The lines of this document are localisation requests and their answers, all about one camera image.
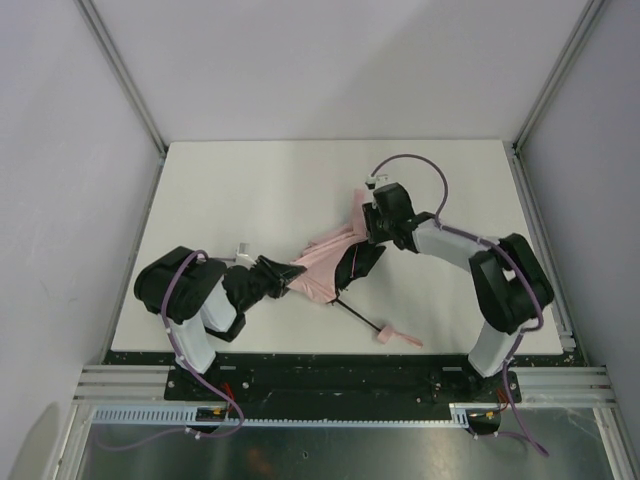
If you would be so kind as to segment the pink folding umbrella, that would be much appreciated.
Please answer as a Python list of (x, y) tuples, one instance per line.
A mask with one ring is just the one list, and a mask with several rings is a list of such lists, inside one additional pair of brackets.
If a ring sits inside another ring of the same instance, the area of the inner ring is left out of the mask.
[(365, 192), (355, 190), (349, 220), (308, 243), (292, 262), (305, 272), (289, 284), (291, 290), (318, 304), (334, 304), (353, 281), (371, 273), (386, 247), (368, 241), (364, 204)]

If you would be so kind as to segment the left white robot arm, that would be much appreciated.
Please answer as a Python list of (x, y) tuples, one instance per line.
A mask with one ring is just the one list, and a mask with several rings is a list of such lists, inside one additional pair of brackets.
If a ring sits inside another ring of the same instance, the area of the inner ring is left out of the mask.
[(305, 272), (303, 266), (264, 256), (250, 266), (229, 265), (179, 246), (146, 266), (133, 292), (163, 322), (177, 363), (203, 374), (216, 357), (210, 339), (233, 341), (246, 325), (249, 309), (266, 297), (282, 297)]

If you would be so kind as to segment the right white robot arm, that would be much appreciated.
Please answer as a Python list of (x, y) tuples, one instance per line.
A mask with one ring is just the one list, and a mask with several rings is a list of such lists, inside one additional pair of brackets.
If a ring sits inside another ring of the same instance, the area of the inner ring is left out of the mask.
[(529, 242), (513, 233), (497, 240), (443, 224), (434, 213), (416, 213), (399, 183), (366, 182), (372, 200), (363, 205), (368, 239), (439, 258), (471, 275), (484, 325), (467, 356), (482, 378), (496, 375), (514, 356), (524, 334), (544, 325), (543, 310), (555, 297)]

